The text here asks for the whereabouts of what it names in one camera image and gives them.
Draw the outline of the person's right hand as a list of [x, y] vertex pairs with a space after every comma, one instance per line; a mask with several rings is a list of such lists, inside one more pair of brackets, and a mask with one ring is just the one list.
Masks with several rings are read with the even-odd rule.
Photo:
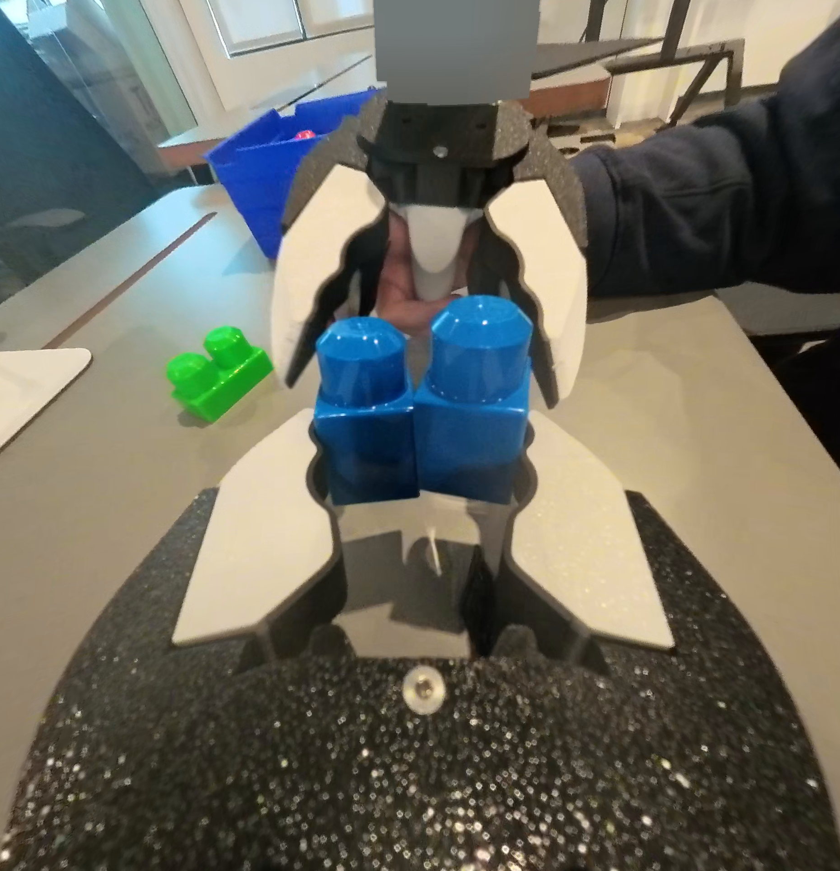
[[412, 250], [408, 225], [398, 215], [388, 215], [388, 245], [379, 278], [374, 310], [376, 315], [409, 337], [422, 338], [435, 316], [460, 295], [467, 294], [468, 272], [479, 238], [479, 223], [469, 225], [456, 259], [450, 293], [444, 299], [424, 301], [414, 286]]

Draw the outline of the blue single-stud mega block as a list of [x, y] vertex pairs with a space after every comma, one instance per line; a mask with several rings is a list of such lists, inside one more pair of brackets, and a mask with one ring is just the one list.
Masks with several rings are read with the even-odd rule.
[[488, 504], [511, 500], [523, 453], [533, 326], [508, 299], [454, 299], [432, 321], [414, 393], [418, 485]]
[[335, 321], [317, 340], [314, 431], [335, 505], [419, 495], [407, 342], [387, 321]]

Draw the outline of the black metal table frame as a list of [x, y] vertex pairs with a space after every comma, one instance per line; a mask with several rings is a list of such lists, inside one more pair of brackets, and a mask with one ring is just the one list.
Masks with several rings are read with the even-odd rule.
[[676, 125], [712, 76], [724, 67], [723, 105], [741, 99], [742, 38], [697, 43], [690, 28], [697, 10], [689, 1], [542, 2], [540, 44], [600, 41], [647, 44], [534, 80], [522, 101], [534, 117], [584, 118], [603, 114], [613, 127], [642, 118]]

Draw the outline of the blue plastic bin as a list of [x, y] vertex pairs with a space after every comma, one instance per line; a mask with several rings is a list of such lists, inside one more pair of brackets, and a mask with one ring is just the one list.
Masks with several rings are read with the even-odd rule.
[[[378, 92], [367, 88], [306, 100], [287, 114], [268, 111], [208, 151], [207, 163], [264, 256], [274, 259], [280, 249], [285, 202], [301, 160]], [[294, 141], [305, 129], [315, 131], [316, 138]]]

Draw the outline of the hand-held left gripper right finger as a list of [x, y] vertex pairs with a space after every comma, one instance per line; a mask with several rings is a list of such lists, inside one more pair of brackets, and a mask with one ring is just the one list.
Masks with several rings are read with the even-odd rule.
[[546, 416], [529, 416], [530, 485], [506, 564], [590, 637], [674, 648], [673, 632], [620, 480]]

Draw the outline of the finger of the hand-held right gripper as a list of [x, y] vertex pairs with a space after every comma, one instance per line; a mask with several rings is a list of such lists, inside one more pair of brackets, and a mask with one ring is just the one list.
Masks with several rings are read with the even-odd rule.
[[566, 399], [585, 350], [585, 257], [547, 185], [512, 185], [486, 207], [495, 237], [516, 255], [513, 300], [533, 320], [532, 366], [548, 409]]
[[285, 231], [273, 275], [270, 350], [286, 388], [313, 359], [356, 274], [367, 283], [360, 312], [370, 312], [388, 224], [388, 204], [368, 175], [337, 165]]

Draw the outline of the green two-stud mega block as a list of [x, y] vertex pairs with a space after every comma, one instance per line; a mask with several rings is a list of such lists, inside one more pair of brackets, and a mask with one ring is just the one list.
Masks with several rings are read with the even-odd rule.
[[272, 374], [274, 367], [266, 351], [252, 345], [234, 326], [208, 332], [204, 349], [205, 354], [173, 357], [165, 376], [175, 401], [196, 419], [211, 423]]

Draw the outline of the person's right forearm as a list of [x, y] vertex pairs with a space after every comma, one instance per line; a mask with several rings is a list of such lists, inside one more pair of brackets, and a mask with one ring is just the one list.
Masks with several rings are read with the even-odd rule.
[[840, 16], [773, 93], [571, 161], [589, 295], [840, 293]]

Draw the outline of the white mat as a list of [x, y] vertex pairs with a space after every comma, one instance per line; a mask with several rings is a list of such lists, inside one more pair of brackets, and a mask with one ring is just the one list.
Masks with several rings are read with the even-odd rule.
[[81, 347], [0, 351], [0, 451], [91, 363]]

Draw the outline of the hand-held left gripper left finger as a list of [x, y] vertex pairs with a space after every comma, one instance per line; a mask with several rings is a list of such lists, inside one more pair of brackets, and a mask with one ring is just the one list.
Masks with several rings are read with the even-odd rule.
[[337, 523], [314, 490], [319, 446], [303, 408], [222, 478], [172, 642], [245, 636], [341, 568]]

